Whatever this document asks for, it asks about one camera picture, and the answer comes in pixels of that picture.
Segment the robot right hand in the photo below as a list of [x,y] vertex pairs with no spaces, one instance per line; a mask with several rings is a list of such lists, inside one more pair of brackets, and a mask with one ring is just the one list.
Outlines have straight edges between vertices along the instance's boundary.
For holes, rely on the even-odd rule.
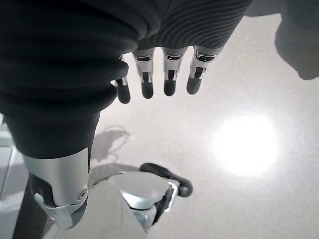
[[81,220],[101,110],[123,91],[133,53],[155,47],[217,55],[249,0],[3,0],[0,111],[33,197],[61,228]]

